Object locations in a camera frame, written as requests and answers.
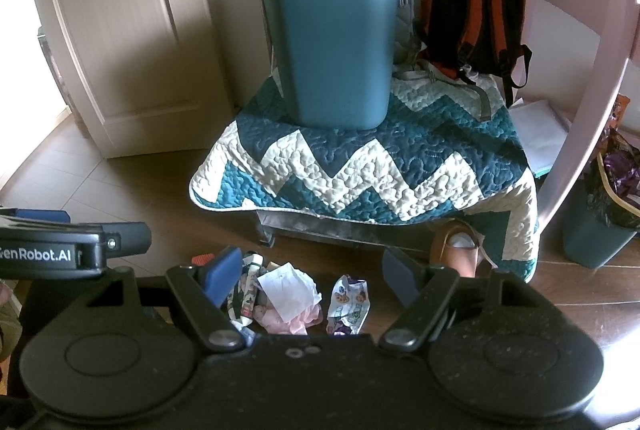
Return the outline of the colourful printed wrapper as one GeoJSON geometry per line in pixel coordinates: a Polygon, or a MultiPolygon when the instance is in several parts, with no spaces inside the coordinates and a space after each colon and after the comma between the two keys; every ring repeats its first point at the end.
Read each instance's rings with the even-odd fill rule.
{"type": "Polygon", "coordinates": [[[341,276],[332,289],[326,314],[326,332],[332,336],[360,333],[370,311],[368,283],[349,275],[341,276]]]}

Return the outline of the white paper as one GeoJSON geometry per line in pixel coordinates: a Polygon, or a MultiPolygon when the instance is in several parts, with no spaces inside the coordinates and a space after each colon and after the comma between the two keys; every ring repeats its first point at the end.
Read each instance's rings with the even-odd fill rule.
{"type": "Polygon", "coordinates": [[[262,274],[258,283],[284,322],[290,322],[322,300],[314,280],[290,262],[262,274]]]}

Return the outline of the teal plastic trash bin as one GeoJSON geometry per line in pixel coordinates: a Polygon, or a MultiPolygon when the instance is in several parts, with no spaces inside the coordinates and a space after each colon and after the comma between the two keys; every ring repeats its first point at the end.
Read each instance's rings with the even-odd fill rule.
{"type": "Polygon", "coordinates": [[[398,0],[262,0],[288,114],[304,127],[386,117],[398,0]]]}

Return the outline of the patterned crumpled wrapper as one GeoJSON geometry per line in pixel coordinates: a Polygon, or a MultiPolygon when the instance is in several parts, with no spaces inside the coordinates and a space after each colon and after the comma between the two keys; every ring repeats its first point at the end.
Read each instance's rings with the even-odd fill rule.
{"type": "Polygon", "coordinates": [[[231,323],[239,329],[254,322],[256,299],[260,293],[258,278],[267,272],[265,258],[249,252],[242,259],[241,274],[227,296],[226,310],[231,323]]]}

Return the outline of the brown slipper with sock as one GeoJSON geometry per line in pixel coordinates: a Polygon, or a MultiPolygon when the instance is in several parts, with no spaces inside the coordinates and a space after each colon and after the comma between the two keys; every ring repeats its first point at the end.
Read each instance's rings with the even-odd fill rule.
{"type": "Polygon", "coordinates": [[[470,224],[449,220],[436,230],[428,262],[453,268],[463,278],[485,277],[496,265],[486,254],[483,240],[470,224]]]}

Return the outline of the pink crumpled tissue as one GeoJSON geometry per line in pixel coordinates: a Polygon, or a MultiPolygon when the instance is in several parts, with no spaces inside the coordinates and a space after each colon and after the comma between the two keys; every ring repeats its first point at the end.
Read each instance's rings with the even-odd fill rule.
{"type": "Polygon", "coordinates": [[[255,306],[254,320],[265,329],[268,334],[275,335],[307,335],[307,328],[320,324],[323,314],[320,304],[303,310],[286,322],[271,305],[255,306]]]}

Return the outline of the teal white zigzag quilt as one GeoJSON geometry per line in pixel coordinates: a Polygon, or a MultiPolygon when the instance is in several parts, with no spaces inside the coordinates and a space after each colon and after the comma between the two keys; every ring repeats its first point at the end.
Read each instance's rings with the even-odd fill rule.
{"type": "Polygon", "coordinates": [[[382,124],[298,126],[268,79],[192,176],[210,211],[286,211],[401,226],[460,218],[489,259],[530,280],[536,271],[536,183],[497,83],[458,86],[426,74],[394,80],[382,124]]]}

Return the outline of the beige wooden door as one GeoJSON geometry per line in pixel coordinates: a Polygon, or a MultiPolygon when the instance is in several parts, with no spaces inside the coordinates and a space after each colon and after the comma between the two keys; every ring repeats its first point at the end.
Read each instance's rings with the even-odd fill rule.
{"type": "Polygon", "coordinates": [[[207,0],[35,1],[104,157],[207,148],[231,120],[207,0]]]}

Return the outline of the black orange backpack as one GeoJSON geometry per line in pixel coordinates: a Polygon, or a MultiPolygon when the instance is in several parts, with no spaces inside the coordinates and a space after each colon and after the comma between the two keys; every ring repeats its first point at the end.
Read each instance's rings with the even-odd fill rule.
{"type": "Polygon", "coordinates": [[[512,72],[521,60],[529,70],[532,50],[522,42],[526,0],[423,0],[414,26],[424,45],[418,59],[451,79],[470,82],[465,67],[502,80],[504,100],[526,86],[512,72]]]}

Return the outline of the grey metal bench frame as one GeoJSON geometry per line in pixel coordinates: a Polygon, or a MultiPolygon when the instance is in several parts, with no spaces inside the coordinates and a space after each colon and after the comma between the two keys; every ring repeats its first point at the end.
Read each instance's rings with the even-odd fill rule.
{"type": "Polygon", "coordinates": [[[427,252],[435,235],[431,223],[369,224],[280,210],[258,210],[253,216],[258,242],[266,247],[272,247],[278,237],[286,236],[340,246],[427,252]]]}

